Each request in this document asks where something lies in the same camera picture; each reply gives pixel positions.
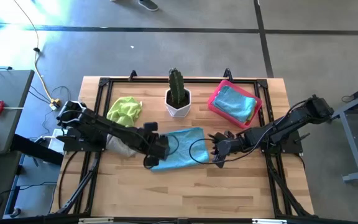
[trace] pink basket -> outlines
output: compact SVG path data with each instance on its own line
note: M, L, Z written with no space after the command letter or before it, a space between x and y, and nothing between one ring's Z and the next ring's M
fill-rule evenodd
M246 96L246 97L251 97L253 99L256 100L256 105L255 105L255 110L254 110L254 114L252 115L251 119L249 121L246 121L245 123L241 123L240 121L238 121L236 118L233 118L232 116L228 115L227 113L217 109L212 102L215 100L215 97L218 95L219 91L221 91L222 87L224 86L229 86L231 88L233 88L234 90L236 90L237 92L239 92L240 94ZM227 81L227 80L222 80L220 82L220 84L218 85L217 89L215 89L214 93L209 97L208 99L208 109L210 109L211 111L214 111L215 113L221 115L222 117L228 119L230 122L232 122L233 124L237 125L240 128L248 128L248 126L251 124L251 121L253 120L253 118L255 117L255 115L258 113L260 107L262 107L262 100L260 100L258 97L252 95L251 93L243 90L242 88L238 87L237 85Z

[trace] white hexagonal pot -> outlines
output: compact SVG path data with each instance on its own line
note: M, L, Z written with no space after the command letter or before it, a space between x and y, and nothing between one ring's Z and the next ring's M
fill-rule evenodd
M185 88L185 91L189 93L189 104L179 109L176 109L167 103L167 94L169 91L170 91L169 89L165 91L165 106L167 107L169 114L174 118L184 118L190 111L191 91Z

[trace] shoe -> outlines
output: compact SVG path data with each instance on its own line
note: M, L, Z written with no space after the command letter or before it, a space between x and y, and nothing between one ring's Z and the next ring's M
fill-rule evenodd
M158 10L158 5L156 5L154 2L152 2L151 0L139 0L139 4L143 7L145 7L147 10L149 11L157 11Z

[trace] light blue towel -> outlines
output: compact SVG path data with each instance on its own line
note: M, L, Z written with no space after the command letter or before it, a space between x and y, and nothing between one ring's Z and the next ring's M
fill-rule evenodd
M202 128L190 128L185 130L173 131L167 134L169 141L170 152L173 152L178 142L173 137L175 136L179 141L178 149L172 154L168 155L165 161L160 160L159 165L151 168L151 171L172 170L182 167L198 165L189 156L190 145L198 139L205 138ZM191 155L200 162L208 162L209 156L205 141L198 141L191 147Z
M223 86L212 104L217 109L245 123L254 110L256 100L240 94L229 86Z

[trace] lime green towel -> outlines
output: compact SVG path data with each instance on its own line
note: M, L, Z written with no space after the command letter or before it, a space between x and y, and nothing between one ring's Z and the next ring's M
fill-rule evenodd
M133 127L141 111L142 105L133 97L120 97L107 113L107 119L125 127Z

